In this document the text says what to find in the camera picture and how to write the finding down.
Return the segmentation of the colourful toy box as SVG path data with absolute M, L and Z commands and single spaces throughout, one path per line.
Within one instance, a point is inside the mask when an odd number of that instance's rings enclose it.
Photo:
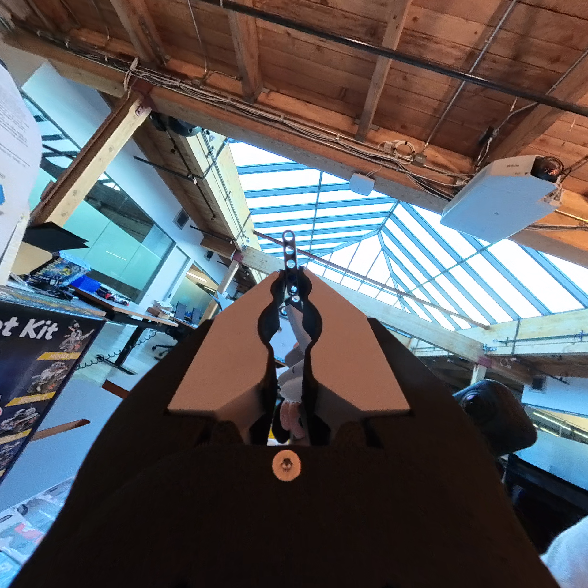
M 47 285 L 50 288 L 66 288 L 90 271 L 91 267 L 85 260 L 66 252 L 60 252 L 33 270 L 25 282 L 36 288 L 40 288 L 42 285 Z

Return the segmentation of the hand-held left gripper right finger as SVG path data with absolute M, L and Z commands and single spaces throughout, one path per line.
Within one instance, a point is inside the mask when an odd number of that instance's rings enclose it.
M 309 270 L 299 270 L 305 349 L 302 413 L 310 445 L 341 426 L 410 413 L 366 315 Z

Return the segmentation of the dark grey technic beam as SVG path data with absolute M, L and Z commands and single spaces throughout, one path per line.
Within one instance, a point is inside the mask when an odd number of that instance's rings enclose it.
M 303 312 L 304 310 L 304 288 L 301 287 L 300 272 L 298 268 L 298 253 L 296 248 L 296 236 L 294 231 L 287 229 L 282 234 L 285 289 L 284 305 L 291 306 Z

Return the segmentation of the white ceiling projector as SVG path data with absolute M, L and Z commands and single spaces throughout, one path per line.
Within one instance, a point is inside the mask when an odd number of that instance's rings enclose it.
M 440 223 L 490 243 L 509 238 L 561 205 L 563 171 L 552 156 L 495 160 L 447 204 Z

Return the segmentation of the orange white booklet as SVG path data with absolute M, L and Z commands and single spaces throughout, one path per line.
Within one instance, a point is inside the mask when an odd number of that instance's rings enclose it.
M 1 572 L 20 568 L 60 514 L 74 477 L 1 512 Z

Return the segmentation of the black angular board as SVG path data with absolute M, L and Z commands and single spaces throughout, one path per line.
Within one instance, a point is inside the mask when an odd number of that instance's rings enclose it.
M 53 222 L 27 227 L 22 241 L 52 254 L 70 249 L 88 248 L 86 239 Z

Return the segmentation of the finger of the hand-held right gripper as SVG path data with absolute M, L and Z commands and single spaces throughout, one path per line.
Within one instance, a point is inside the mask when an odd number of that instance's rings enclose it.
M 285 356 L 285 364 L 288 370 L 277 378 L 277 384 L 285 401 L 301 401 L 308 334 L 303 327 L 302 312 L 286 312 L 286 315 L 296 338 L 296 345 Z

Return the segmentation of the small toy cars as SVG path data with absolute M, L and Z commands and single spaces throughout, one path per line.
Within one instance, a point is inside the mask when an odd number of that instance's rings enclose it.
M 112 304 L 117 304 L 117 305 L 122 305 L 122 306 L 128 306 L 130 304 L 130 301 L 127 298 L 125 298 L 124 296 L 120 295 L 117 292 L 114 292 L 113 290 L 106 288 L 104 285 L 100 285 L 95 290 L 94 294 L 97 297 L 103 298 Z

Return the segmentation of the person's right hand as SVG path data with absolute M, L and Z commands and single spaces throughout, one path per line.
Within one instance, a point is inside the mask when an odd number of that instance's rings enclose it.
M 289 438 L 294 442 L 301 442 L 306 438 L 299 401 L 284 399 L 278 410 L 278 418 L 282 430 L 289 433 Z

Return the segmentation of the white instruction poster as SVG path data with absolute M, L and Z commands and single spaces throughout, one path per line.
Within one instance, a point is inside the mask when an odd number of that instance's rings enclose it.
M 30 219 L 38 177 L 40 130 L 5 64 L 1 63 L 1 283 L 4 284 Z

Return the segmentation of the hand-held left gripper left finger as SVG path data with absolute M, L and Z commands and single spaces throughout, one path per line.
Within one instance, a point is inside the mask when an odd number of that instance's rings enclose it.
M 267 445 L 277 397 L 275 352 L 282 272 L 219 313 L 168 404 L 168 412 L 232 422 L 243 441 Z

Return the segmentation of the background wooden desk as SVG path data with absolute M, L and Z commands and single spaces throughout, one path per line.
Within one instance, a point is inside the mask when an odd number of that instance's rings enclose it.
M 126 375 L 136 375 L 135 371 L 128 369 L 124 364 L 133 349 L 140 343 L 141 337 L 146 330 L 150 329 L 171 335 L 178 327 L 178 324 L 173 320 L 157 318 L 151 314 L 144 313 L 142 310 L 136 310 L 134 307 L 113 303 L 86 290 L 74 288 L 74 292 L 85 303 L 104 311 L 105 319 L 108 322 L 135 327 L 135 330 L 120 351 L 110 355 L 96 355 L 96 360 L 99 363 L 106 363 Z

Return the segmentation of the blue robot kit box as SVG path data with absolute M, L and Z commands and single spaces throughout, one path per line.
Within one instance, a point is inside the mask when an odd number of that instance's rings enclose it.
M 1 480 L 105 322 L 86 309 L 1 298 Z

